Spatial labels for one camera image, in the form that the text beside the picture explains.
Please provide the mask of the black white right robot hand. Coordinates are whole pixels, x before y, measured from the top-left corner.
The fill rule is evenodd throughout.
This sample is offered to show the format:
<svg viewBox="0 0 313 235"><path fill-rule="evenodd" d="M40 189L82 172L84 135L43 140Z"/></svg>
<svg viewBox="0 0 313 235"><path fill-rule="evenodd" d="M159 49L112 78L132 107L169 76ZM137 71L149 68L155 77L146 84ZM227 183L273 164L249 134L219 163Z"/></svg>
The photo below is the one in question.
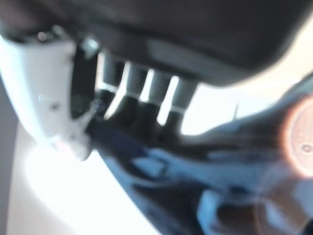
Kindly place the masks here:
<svg viewBox="0 0 313 235"><path fill-rule="evenodd" d="M201 84L273 66L310 0L3 0L0 77L37 141L107 163L287 163L293 85L273 106L197 135L181 126Z"/></svg>

